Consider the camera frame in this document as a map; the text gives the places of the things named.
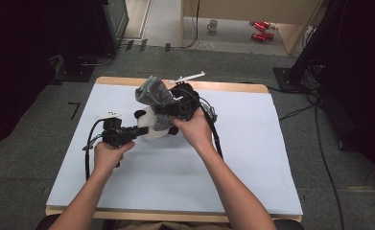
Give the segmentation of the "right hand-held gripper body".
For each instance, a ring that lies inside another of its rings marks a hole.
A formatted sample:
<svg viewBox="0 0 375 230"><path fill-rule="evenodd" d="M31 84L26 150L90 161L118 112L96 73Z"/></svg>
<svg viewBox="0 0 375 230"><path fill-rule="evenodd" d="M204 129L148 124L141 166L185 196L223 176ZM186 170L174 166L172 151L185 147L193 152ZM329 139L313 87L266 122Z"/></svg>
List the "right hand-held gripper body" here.
<svg viewBox="0 0 375 230"><path fill-rule="evenodd" d="M170 89L170 92L176 99L172 104L168 105L168 114L176 116L181 120L190 120L197 108L199 108L199 93L187 83L187 81L203 77L205 73L201 71L198 74L182 77L176 80L170 80L175 86Z"/></svg>

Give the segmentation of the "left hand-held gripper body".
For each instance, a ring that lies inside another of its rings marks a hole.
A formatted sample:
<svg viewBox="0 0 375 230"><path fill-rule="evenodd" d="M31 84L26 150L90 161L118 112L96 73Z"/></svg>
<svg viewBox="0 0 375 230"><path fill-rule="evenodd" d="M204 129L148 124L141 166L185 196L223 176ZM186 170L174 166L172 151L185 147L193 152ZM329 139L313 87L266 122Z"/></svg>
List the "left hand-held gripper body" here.
<svg viewBox="0 0 375 230"><path fill-rule="evenodd" d="M135 130L132 129L132 126L122 126L122 120L120 118L104 118L101 142L105 142L114 148L119 148L135 139L131 136L133 132L135 132Z"/></svg>

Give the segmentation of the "panda plush toy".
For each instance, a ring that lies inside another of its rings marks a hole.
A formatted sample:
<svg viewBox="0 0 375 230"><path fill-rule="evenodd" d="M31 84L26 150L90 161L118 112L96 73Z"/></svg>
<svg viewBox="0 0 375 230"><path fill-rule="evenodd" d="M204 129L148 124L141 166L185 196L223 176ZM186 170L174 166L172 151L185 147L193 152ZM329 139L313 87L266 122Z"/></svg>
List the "panda plush toy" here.
<svg viewBox="0 0 375 230"><path fill-rule="evenodd" d="M149 132L146 135L140 136L145 140L154 140L162 138L166 135L177 135L178 128L172 126L164 130L154 130L153 126L156 122L156 116L152 111L150 106L147 106L143 109L136 110L134 112L134 117L137 120L138 127L149 127Z"/></svg>

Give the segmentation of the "grey knitted doll garment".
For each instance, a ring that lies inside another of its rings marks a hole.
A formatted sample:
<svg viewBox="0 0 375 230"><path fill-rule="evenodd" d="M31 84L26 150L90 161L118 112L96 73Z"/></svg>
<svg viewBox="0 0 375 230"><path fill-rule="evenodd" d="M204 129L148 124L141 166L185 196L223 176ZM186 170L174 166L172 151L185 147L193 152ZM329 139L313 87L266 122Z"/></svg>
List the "grey knitted doll garment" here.
<svg viewBox="0 0 375 230"><path fill-rule="evenodd" d="M154 105L173 104L176 101L162 79L154 76L150 76L139 88L135 90L135 100L141 104L145 104L146 107L150 106L154 114ZM170 117L157 114L155 114L155 116L156 122L153 126L154 130L164 130L175 126L171 122Z"/></svg>

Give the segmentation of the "person's left hand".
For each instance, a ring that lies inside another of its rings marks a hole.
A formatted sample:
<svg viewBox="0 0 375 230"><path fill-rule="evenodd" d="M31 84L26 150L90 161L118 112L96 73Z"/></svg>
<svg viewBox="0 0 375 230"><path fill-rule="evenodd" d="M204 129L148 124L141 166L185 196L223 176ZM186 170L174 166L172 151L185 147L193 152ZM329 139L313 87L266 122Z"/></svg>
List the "person's left hand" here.
<svg viewBox="0 0 375 230"><path fill-rule="evenodd" d="M135 143L133 141L119 148L114 148L105 142L99 142L94 148L94 169L92 174L110 177L117 164L123 159L124 154L134 146Z"/></svg>

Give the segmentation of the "person's right hand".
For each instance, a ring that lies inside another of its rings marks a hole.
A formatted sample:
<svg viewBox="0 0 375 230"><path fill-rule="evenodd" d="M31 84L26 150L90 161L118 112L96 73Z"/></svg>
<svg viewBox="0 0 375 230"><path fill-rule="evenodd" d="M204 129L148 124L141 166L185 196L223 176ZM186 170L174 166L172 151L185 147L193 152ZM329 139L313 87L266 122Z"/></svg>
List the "person's right hand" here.
<svg viewBox="0 0 375 230"><path fill-rule="evenodd" d="M201 109L197 109L193 118L189 121L182 121L177 117L172 117L171 122L182 132L186 141L197 152L203 153L214 148L212 132Z"/></svg>

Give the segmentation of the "black stand base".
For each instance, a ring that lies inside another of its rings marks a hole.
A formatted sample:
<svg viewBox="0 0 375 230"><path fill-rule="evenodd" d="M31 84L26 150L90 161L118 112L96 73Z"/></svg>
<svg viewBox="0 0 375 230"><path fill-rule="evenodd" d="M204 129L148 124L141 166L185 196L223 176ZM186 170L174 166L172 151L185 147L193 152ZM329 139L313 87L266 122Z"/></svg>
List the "black stand base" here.
<svg viewBox="0 0 375 230"><path fill-rule="evenodd" d="M63 57L55 81L89 82L93 71L93 66L85 65L76 58Z"/></svg>

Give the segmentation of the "black cabinet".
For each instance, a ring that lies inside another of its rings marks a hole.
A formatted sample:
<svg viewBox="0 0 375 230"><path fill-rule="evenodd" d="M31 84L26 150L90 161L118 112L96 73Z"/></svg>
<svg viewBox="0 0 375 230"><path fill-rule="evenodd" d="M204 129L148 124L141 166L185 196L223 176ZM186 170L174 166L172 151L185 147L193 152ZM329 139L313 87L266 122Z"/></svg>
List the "black cabinet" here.
<svg viewBox="0 0 375 230"><path fill-rule="evenodd" d="M104 54L114 55L129 23L125 0L92 0Z"/></svg>

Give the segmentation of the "dark curtain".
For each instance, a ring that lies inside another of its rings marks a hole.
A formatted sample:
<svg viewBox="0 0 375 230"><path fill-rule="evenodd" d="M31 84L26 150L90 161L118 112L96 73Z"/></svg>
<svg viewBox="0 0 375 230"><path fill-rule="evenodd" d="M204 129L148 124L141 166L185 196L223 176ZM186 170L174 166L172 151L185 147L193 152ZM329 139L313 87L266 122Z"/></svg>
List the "dark curtain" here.
<svg viewBox="0 0 375 230"><path fill-rule="evenodd" d="M319 80L350 123L341 139L375 164L375 0L341 0L336 39Z"/></svg>
<svg viewBox="0 0 375 230"><path fill-rule="evenodd" d="M52 82L60 54L46 18L59 0L0 0L0 141Z"/></svg>

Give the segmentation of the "black metal stand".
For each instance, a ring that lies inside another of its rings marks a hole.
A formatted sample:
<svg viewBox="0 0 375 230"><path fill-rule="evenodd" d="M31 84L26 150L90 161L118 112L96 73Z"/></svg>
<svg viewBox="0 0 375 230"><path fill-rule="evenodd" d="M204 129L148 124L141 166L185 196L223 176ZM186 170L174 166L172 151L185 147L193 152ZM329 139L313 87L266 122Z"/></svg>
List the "black metal stand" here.
<svg viewBox="0 0 375 230"><path fill-rule="evenodd" d="M346 0L329 0L328 9L320 24L293 67L273 68L278 91L306 93L316 88L311 80L312 69L318 65L326 65L337 46L341 11L345 2Z"/></svg>

